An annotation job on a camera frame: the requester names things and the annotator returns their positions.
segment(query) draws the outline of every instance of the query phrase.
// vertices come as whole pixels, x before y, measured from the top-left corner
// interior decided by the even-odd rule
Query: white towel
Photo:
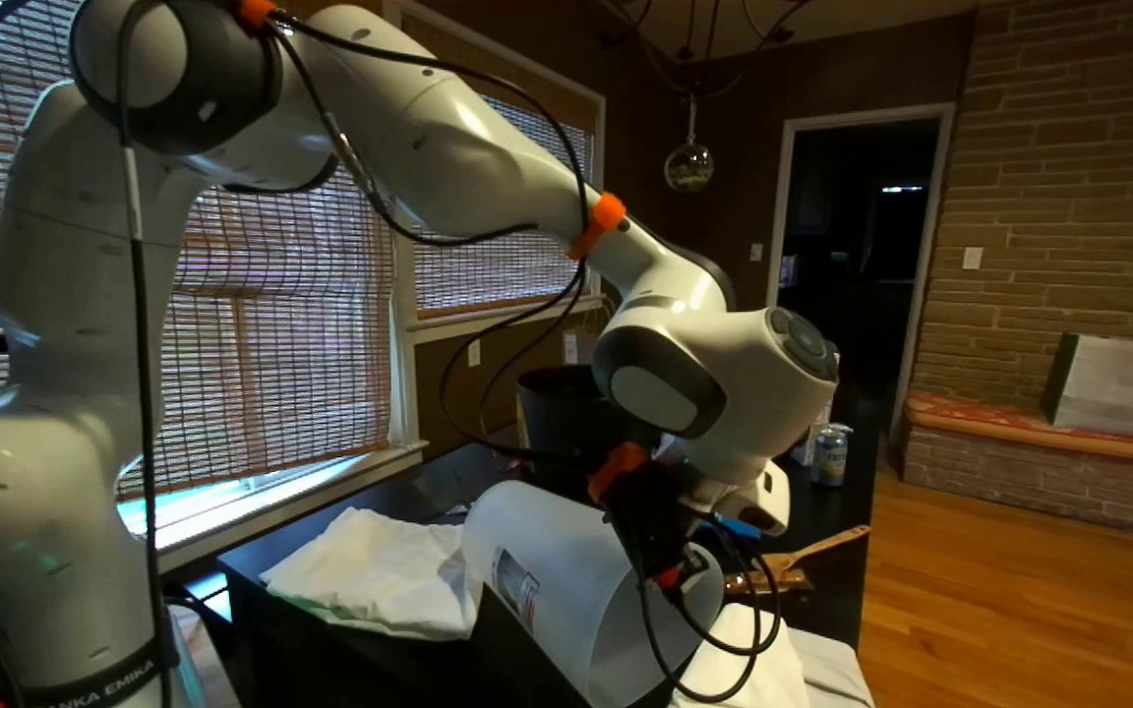
[[[461,525],[401,521],[347,508],[320,540],[262,574],[332,625],[415,642],[463,642],[478,612],[478,587],[461,559]]]

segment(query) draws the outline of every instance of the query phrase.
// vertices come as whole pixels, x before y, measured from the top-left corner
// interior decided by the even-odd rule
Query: wooden floor
[[[1133,708],[1133,533],[877,478],[881,708]]]

